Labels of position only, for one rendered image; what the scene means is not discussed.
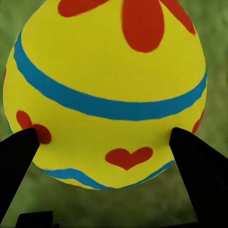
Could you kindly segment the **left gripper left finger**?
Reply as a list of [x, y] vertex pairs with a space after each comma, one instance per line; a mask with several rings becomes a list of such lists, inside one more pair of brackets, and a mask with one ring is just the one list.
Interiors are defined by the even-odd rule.
[[38, 148], [31, 127], [0, 142], [0, 225]]

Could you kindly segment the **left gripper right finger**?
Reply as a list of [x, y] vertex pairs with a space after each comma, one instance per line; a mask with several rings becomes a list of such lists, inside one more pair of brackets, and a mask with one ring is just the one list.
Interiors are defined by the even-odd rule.
[[201, 228], [228, 228], [228, 159], [178, 127], [169, 145]]

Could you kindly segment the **easter egg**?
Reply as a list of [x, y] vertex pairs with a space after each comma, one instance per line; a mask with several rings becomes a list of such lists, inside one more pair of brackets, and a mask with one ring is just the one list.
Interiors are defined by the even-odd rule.
[[3, 80], [11, 134], [34, 128], [32, 160], [64, 183], [116, 190], [175, 163], [175, 127], [195, 135], [207, 96], [201, 42], [177, 0], [47, 0]]

